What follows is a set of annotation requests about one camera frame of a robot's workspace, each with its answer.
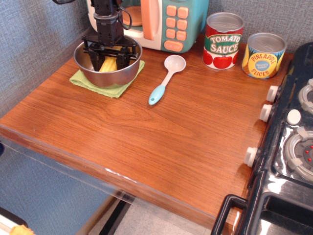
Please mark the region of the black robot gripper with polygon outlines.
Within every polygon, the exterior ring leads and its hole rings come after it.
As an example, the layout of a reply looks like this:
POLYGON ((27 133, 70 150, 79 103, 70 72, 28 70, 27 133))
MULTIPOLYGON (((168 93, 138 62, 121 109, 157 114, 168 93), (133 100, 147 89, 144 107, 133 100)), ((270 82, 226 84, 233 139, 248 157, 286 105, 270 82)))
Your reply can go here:
POLYGON ((119 15, 95 15, 96 31, 82 37, 84 53, 88 54, 95 71, 100 71, 105 57, 115 57, 117 69, 130 65, 137 59, 137 43, 124 36, 124 27, 119 15))

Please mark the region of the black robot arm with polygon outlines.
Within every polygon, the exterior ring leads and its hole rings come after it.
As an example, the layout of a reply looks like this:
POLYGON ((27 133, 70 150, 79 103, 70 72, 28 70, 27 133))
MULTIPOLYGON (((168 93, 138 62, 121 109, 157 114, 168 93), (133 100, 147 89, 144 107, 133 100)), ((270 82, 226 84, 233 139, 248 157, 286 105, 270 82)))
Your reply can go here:
POLYGON ((84 53, 90 57, 95 71, 100 71, 106 57, 116 59, 117 69, 130 65, 138 59, 139 43, 124 35, 127 27, 123 23, 121 0, 92 0, 93 17, 96 21, 96 32, 83 36, 84 53))

